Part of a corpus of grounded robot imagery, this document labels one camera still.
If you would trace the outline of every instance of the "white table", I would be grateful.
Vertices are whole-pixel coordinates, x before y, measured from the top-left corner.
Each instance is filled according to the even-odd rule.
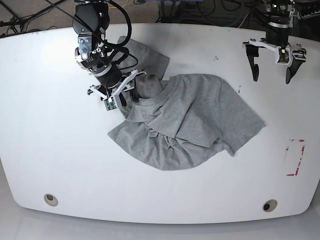
[[[126,31],[111,25],[107,39],[116,42]],[[74,60],[73,29],[1,39],[0,158],[15,201],[49,213],[135,223],[238,222],[304,212],[320,178],[320,43],[289,39],[307,49],[307,62],[286,85],[286,68],[266,49],[253,82],[242,42],[263,32],[179,24],[134,24],[132,32],[132,39],[170,57],[165,80],[218,75],[240,90],[267,127],[235,157],[223,151],[196,168],[160,171],[107,136],[124,118],[87,96],[97,80]],[[284,159],[289,139],[305,140],[296,176],[287,176],[297,161]],[[47,205],[45,194],[57,197],[58,206]],[[270,199],[278,206],[264,212]]]

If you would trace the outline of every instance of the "black cable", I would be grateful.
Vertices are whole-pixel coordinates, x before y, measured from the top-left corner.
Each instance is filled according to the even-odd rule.
[[[302,9],[299,9],[299,8],[297,7],[297,4],[294,5],[294,8],[297,9],[298,11],[300,11],[300,12],[302,11]]]
[[[233,12],[233,11],[236,11],[238,10],[239,8],[241,8],[241,4],[239,4],[236,8],[234,9],[228,9],[226,8],[225,4],[224,4],[224,0],[221,0],[221,6],[223,7],[224,10],[226,11],[229,11],[229,12]]]
[[[188,3],[187,1],[182,1],[185,5],[189,5],[189,6],[192,6],[192,7],[195,7],[195,6],[197,6],[197,4],[195,4],[195,5],[192,5],[192,4],[190,4],[190,3]]]
[[[299,17],[301,18],[301,20],[306,20],[306,19],[304,19],[304,16],[301,15],[301,12],[302,11],[299,10]],[[318,13],[308,13],[307,15],[320,15],[320,12],[318,12]]]
[[[19,19],[22,20],[22,19],[28,18],[28,17],[33,16],[33,15],[34,15],[34,14],[30,14],[30,15],[27,15],[27,16],[22,16],[22,17],[20,17]]]
[[[160,15],[160,11],[158,11],[159,17],[157,18],[157,20],[155,21],[155,23],[158,23],[161,21],[161,15]]]
[[[45,0],[48,4],[50,4],[51,6],[55,7],[56,9],[58,9],[59,11],[63,12],[64,14],[66,14],[67,16],[69,16],[70,18],[72,18],[74,21],[78,22],[80,25],[82,25],[83,27],[85,27],[86,29],[89,30],[89,32],[91,32],[92,35],[94,35],[100,42],[102,42],[104,45],[106,45],[108,48],[110,49],[113,49],[113,50],[116,50],[117,52],[121,52],[127,56],[130,56],[132,57],[134,60],[135,60],[135,64],[134,65],[131,65],[131,66],[128,66],[128,67],[123,67],[123,68],[120,68],[119,70],[124,70],[124,69],[130,69],[130,68],[133,68],[135,66],[138,65],[139,61],[138,59],[133,56],[132,54],[130,53],[127,53],[127,52],[124,52],[123,50],[119,49],[118,47],[122,47],[122,44],[123,43],[127,43],[129,41],[129,39],[131,38],[131,33],[132,33],[132,26],[131,26],[131,21],[130,21],[130,18],[128,16],[128,14],[126,13],[126,11],[120,6],[118,5],[117,3],[113,2],[112,0],[108,0],[108,3],[110,3],[111,5],[115,6],[117,9],[119,9],[123,14],[124,14],[124,17],[125,19],[127,20],[127,26],[128,26],[128,33],[127,33],[127,36],[125,38],[125,40],[122,42],[122,43],[119,43],[119,44],[113,44],[113,43],[110,43],[110,42],[107,42],[106,40],[102,40],[100,36],[98,36],[85,22],[83,22],[79,17],[73,17],[71,16],[69,13],[67,13],[66,11],[62,10],[60,7],[54,5],[52,2],[50,2],[49,0]]]
[[[208,16],[212,15],[212,14],[214,13],[214,11],[216,10],[216,2],[215,2],[215,0],[212,0],[212,1],[213,1],[213,9],[211,10],[210,13],[204,15],[205,17],[208,17]],[[193,14],[193,13],[191,13],[191,12],[188,12],[188,11],[186,11],[185,9],[183,9],[183,8],[180,7],[180,6],[179,6],[179,8],[180,8],[184,13],[189,14],[189,15],[191,15],[191,16],[202,17],[201,15],[196,15],[196,14]]]
[[[59,4],[62,4],[62,3],[65,2],[65,1],[66,1],[66,0],[59,0],[59,1],[57,1],[56,3],[54,3],[53,5],[48,6],[48,7],[44,8],[44,9],[38,11],[37,13],[30,15],[30,17],[29,17],[28,19],[25,19],[25,20],[24,20],[24,23],[20,25],[20,32],[22,33],[23,28],[24,28],[24,26],[25,26],[26,23],[27,23],[27,25],[29,25],[30,21],[32,21],[32,20],[34,20],[34,19],[37,19],[38,17],[43,16],[43,15],[46,14],[46,13],[49,13],[49,12],[54,8],[54,6],[57,6],[57,5],[59,5]]]
[[[5,5],[2,1],[0,1],[0,5],[12,15],[13,19],[20,20],[20,18],[13,11],[11,11],[11,9],[7,5]]]
[[[48,27],[48,28],[46,29],[46,31],[49,30],[50,28],[58,29],[56,26],[51,26],[51,27]]]
[[[36,16],[35,18],[32,18],[31,20],[29,20],[29,21],[26,23],[26,27],[25,27],[25,30],[24,30],[24,31],[27,32],[28,26],[29,26],[30,22],[32,22],[33,20],[35,20],[35,19],[37,19],[37,18],[40,18],[40,17],[43,16],[43,15],[48,14],[52,9],[54,9],[54,8],[52,7],[52,8],[49,9],[49,11],[44,12],[43,14],[38,15],[38,16]]]
[[[209,24],[214,25],[214,26],[217,26],[217,24],[215,24],[215,23],[213,23],[212,21],[210,21],[210,20],[207,18],[207,16],[205,16],[205,15],[203,14],[203,12],[201,11],[201,9],[200,9],[200,7],[199,7],[198,2],[197,2],[197,4],[196,4],[196,6],[197,6],[197,8],[198,8],[198,10],[199,10],[199,13],[201,14],[201,16],[202,16]],[[242,2],[242,4],[241,4],[241,12],[239,13],[239,16],[238,16],[232,23],[228,24],[227,26],[223,26],[223,27],[232,27],[234,24],[236,24],[236,23],[239,21],[239,19],[242,17],[242,15],[243,15],[243,13],[244,13],[244,8],[245,8],[245,3]]]
[[[271,16],[270,15],[265,15],[263,12],[261,12],[258,9],[254,10],[254,14],[259,17],[259,19],[261,19],[265,24],[268,24],[271,20]]]
[[[5,35],[8,35],[9,29],[10,29],[10,26],[8,26],[8,28],[7,28],[6,32],[5,32]]]
[[[279,33],[278,31],[276,31],[275,29],[273,29],[273,27],[271,27],[271,26],[268,24],[268,22],[267,22],[267,18],[268,18],[268,17],[265,16],[265,15],[264,15],[262,12],[260,12],[258,9],[254,9],[254,10],[252,11],[251,15],[252,15],[253,20],[254,20],[257,24],[259,24],[259,25],[261,25],[261,26],[263,26],[263,27],[265,27],[265,28],[273,31],[274,33],[276,33],[276,34],[279,35],[279,36],[282,36],[281,33]]]
[[[234,4],[238,4],[238,5],[241,5],[241,2],[239,1],[235,1],[235,0],[225,0],[229,3],[234,3]],[[245,2],[244,5],[248,8],[251,8],[253,7],[258,1],[249,1],[249,2]]]
[[[249,24],[250,24],[250,18],[251,18],[251,13],[249,13],[249,16],[247,17],[247,25],[246,25],[246,29],[249,29]]]
[[[28,18],[28,17],[30,17],[30,16],[32,16],[32,15],[33,15],[33,14],[28,15],[28,16],[23,16],[23,17],[20,17],[20,19],[25,19],[25,18]],[[25,23],[20,25],[20,33],[23,32],[24,28],[25,28]]]
[[[195,20],[195,19],[182,19],[181,21],[177,22],[177,24],[183,24],[183,23],[185,23],[185,24],[191,24],[190,22],[194,22],[194,23],[196,23],[196,24],[201,24],[201,25],[204,24],[202,21],[197,21],[197,20]]]
[[[55,3],[55,5],[59,5],[65,1],[66,0],[59,0]],[[35,14],[20,17],[19,20],[9,21],[9,22],[0,22],[0,27],[20,25],[20,32],[22,33],[25,24],[27,24],[29,21],[36,18],[37,16],[39,16],[43,12],[50,10],[52,8],[53,8],[53,6],[48,6]]]

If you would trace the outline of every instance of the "cable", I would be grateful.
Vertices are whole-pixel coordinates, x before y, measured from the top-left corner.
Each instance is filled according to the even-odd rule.
[[[263,27],[271,30],[272,32],[274,32],[274,33],[276,33],[277,35],[279,35],[280,37],[282,36],[282,34],[281,34],[280,32],[276,31],[275,29],[273,29],[273,28],[268,24],[268,22],[266,21],[266,18],[267,18],[267,17],[266,17],[262,12],[260,12],[258,9],[253,9],[251,15],[252,15],[253,20],[254,20],[257,24],[259,24],[259,25],[261,25],[261,26],[263,26]]]
[[[49,30],[50,28],[58,29],[56,26],[51,26],[51,27],[48,27],[45,31]]]
[[[235,1],[235,0],[225,0],[229,3],[234,3],[234,4],[238,4],[238,5],[241,5],[241,2],[239,1]],[[245,2],[244,5],[248,8],[251,8],[255,5],[255,3],[257,3],[258,1],[249,1],[249,2]]]
[[[35,18],[32,18],[31,20],[29,20],[29,21],[27,22],[27,24],[26,24],[26,27],[25,27],[25,30],[24,30],[24,31],[27,32],[28,26],[29,26],[29,24],[30,24],[31,21],[33,21],[33,20],[35,20],[35,19],[37,19],[37,18],[40,18],[40,17],[43,16],[43,15],[48,14],[52,9],[54,9],[54,8],[52,7],[52,8],[49,9],[49,11],[47,11],[47,12],[41,14],[41,15],[38,15],[38,16],[36,16]]]
[[[158,11],[158,13],[159,13],[159,17],[157,18],[157,20],[155,21],[155,23],[158,23],[158,22],[160,22],[160,21],[161,21],[160,11]]]
[[[59,0],[59,1],[57,1],[56,3],[54,3],[53,5],[48,6],[48,7],[44,8],[44,9],[42,9],[41,11],[38,11],[38,12],[35,13],[35,14],[29,15],[30,17],[29,17],[29,16],[21,17],[22,19],[25,18],[25,17],[29,17],[29,18],[28,18],[28,19],[25,19],[24,22],[20,25],[20,32],[22,33],[22,31],[23,31],[24,26],[25,26],[26,23],[27,23],[27,25],[29,25],[30,21],[32,21],[32,20],[34,20],[34,19],[36,19],[36,18],[38,18],[38,17],[40,17],[40,16],[43,16],[43,15],[46,14],[46,13],[49,13],[49,12],[54,8],[54,6],[57,6],[57,5],[59,5],[59,4],[62,4],[62,3],[65,2],[65,1],[66,1],[66,0]]]
[[[192,24],[190,22],[193,22],[193,23],[196,23],[196,24],[201,24],[203,25],[204,23],[202,21],[197,21],[197,20],[194,20],[194,19],[182,19],[181,21],[178,21],[177,24]]]
[[[320,12],[318,12],[318,13],[310,13],[308,15],[320,15]],[[306,19],[304,19],[304,16],[301,15],[301,11],[299,11],[299,16],[300,16],[301,20],[306,20]]]
[[[5,35],[8,35],[9,29],[10,29],[10,26],[8,26],[8,28],[7,28],[6,32],[5,32]]]
[[[186,1],[182,1],[185,5],[189,5],[189,6],[192,6],[192,7],[195,7],[197,4],[195,4],[195,5],[192,5],[192,4],[190,4],[190,3],[188,3],[188,2],[186,2]]]
[[[64,14],[66,14],[67,16],[69,16],[70,18],[72,18],[74,21],[76,21],[77,23],[79,23],[80,25],[82,25],[83,27],[85,27],[86,29],[89,30],[89,32],[91,32],[92,35],[94,35],[100,42],[102,42],[104,45],[106,45],[108,48],[110,49],[113,49],[113,50],[116,50],[117,52],[121,52],[123,53],[124,55],[127,55],[127,56],[130,56],[132,57],[134,60],[135,60],[135,64],[134,65],[131,65],[131,66],[128,66],[128,67],[123,67],[123,68],[120,68],[119,70],[124,70],[124,69],[130,69],[130,68],[133,68],[135,66],[138,65],[139,61],[138,59],[133,56],[132,54],[130,53],[127,53],[121,49],[119,49],[118,47],[123,47],[125,44],[127,44],[127,42],[129,41],[129,39],[131,38],[131,33],[132,33],[132,26],[131,26],[131,21],[130,21],[130,18],[129,18],[129,15],[126,13],[126,11],[120,6],[118,5],[117,3],[115,3],[114,1],[112,0],[108,0],[108,2],[115,6],[116,8],[118,8],[124,15],[125,19],[126,19],[126,22],[127,22],[127,26],[128,26],[128,33],[127,33],[127,36],[125,38],[125,40],[119,44],[113,44],[113,43],[110,43],[110,42],[107,42],[106,40],[102,40],[100,36],[98,36],[96,33],[94,33],[94,31],[85,23],[83,22],[79,17],[73,17],[71,16],[69,13],[67,13],[66,11],[62,10],[60,7],[54,5],[52,2],[50,2],[49,0],[45,0],[48,4],[50,4],[51,6],[55,7],[56,9],[58,9],[59,11],[63,12]]]
[[[59,5],[65,1],[66,0],[59,0],[55,3],[55,5]],[[35,14],[23,16],[23,17],[20,17],[19,19],[15,19],[14,21],[0,22],[0,27],[20,25],[20,32],[22,33],[25,24],[27,24],[29,21],[33,20],[34,18],[38,17],[39,15],[44,13],[45,11],[50,10],[52,8],[53,8],[52,6],[48,6]]]
[[[239,4],[239,5],[238,5],[236,8],[234,8],[234,9],[228,9],[228,8],[226,8],[226,6],[225,6],[225,4],[224,4],[224,0],[221,0],[221,6],[223,7],[224,10],[229,11],[229,12],[233,12],[233,11],[236,11],[236,10],[238,10],[239,8],[241,8],[241,5]]]
[[[130,0],[127,0],[126,1],[126,3],[123,5],[123,6],[121,6],[122,8],[124,8],[125,6],[127,6],[128,5],[128,3],[129,3],[129,1]],[[109,9],[117,9],[115,6],[111,6],[111,7],[109,7]]]
[[[239,26],[237,27],[238,29],[241,28],[242,24],[245,23],[247,17],[249,16],[250,12],[248,12],[245,16],[244,16],[244,19],[242,20],[242,22],[239,24]]]
[[[246,29],[249,29],[250,19],[251,19],[251,13],[249,14],[249,18],[248,18],[248,23],[246,25]]]
[[[204,16],[210,16],[211,14],[213,14],[214,13],[214,11],[216,10],[216,2],[215,2],[215,0],[212,0],[213,1],[213,9],[212,9],[212,11],[210,12],[210,13],[208,13],[207,15],[204,15]],[[193,14],[193,13],[191,13],[191,12],[188,12],[188,11],[186,11],[185,9],[183,9],[182,7],[180,7],[179,6],[179,9],[181,9],[184,13],[186,13],[186,14],[189,14],[189,15],[191,15],[191,16],[195,16],[195,17],[202,17],[201,15],[196,15],[196,14]]]
[[[13,12],[11,11],[11,9],[9,7],[7,7],[7,5],[5,5],[2,1],[0,1],[0,5],[8,11],[8,13],[10,13],[12,15],[12,18],[10,19],[10,22],[15,22],[16,20],[21,21],[21,19]],[[15,25],[11,25],[10,29],[17,34],[18,30],[16,29]]]
[[[196,4],[196,6],[197,6],[197,8],[198,8],[198,10],[199,10],[199,13],[201,14],[201,16],[202,16],[208,23],[210,23],[211,25],[216,26],[215,23],[213,23],[212,21],[210,21],[210,20],[207,18],[207,16],[205,16],[205,15],[203,14],[203,12],[201,11],[201,9],[200,9],[200,7],[199,7],[198,2],[197,2],[197,4]],[[242,2],[241,2],[241,11],[240,11],[240,13],[239,13],[239,16],[238,16],[232,23],[230,23],[230,24],[228,24],[228,25],[226,25],[226,26],[224,26],[224,27],[232,27],[233,25],[235,25],[235,24],[239,21],[239,19],[242,17],[242,15],[243,15],[243,13],[244,13],[244,10],[245,10],[245,3],[244,3],[243,0],[242,0]]]

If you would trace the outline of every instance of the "wrinkled cloth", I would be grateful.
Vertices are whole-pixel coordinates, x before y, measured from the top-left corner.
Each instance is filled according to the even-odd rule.
[[[126,109],[108,135],[137,160],[160,170],[194,168],[223,150],[231,156],[263,121],[223,79],[180,74],[163,91]]]
[[[122,43],[125,38],[125,36],[121,36],[118,39],[118,44]],[[170,58],[133,39],[130,39],[125,47],[128,48],[130,54],[138,59],[138,65],[127,69],[127,71],[129,72],[133,69],[145,69],[147,73],[147,75],[141,74],[135,78],[137,93],[141,98],[153,98],[157,96],[163,91],[160,80],[162,80],[165,75]],[[122,55],[122,53],[117,53],[114,59],[119,59]],[[135,63],[136,61],[132,57],[128,56],[119,64],[118,67],[125,68],[132,66]],[[127,117],[132,108],[132,101],[128,91],[122,92],[122,95],[127,105],[125,107],[121,107],[120,111],[124,117]]]

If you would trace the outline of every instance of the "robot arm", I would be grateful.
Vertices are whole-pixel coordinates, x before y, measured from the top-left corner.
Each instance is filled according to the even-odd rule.
[[[306,50],[301,45],[291,46],[288,43],[289,28],[293,27],[295,12],[292,0],[263,0],[267,14],[258,9],[252,11],[253,18],[267,28],[265,38],[260,41],[250,39],[244,42],[246,55],[252,70],[253,80],[258,81],[259,66],[255,64],[255,57],[259,57],[259,48],[266,48],[274,52],[276,64],[289,66],[286,70],[285,82],[288,84],[296,74],[302,63],[306,62]]]
[[[131,21],[125,10],[113,2],[96,0],[74,0],[76,3],[73,29],[78,34],[78,47],[75,49],[75,60],[81,68],[100,82],[98,86],[91,86],[87,94],[96,93],[101,97],[107,111],[125,106],[126,101],[121,91],[130,91],[135,88],[135,77],[144,71],[133,70],[129,73],[122,72],[118,65],[128,56],[138,60],[124,47],[130,40],[132,33]],[[106,30],[110,23],[108,15],[109,5],[118,8],[124,15],[128,32],[125,40],[118,44],[106,40]],[[117,53],[122,56],[115,59]]]

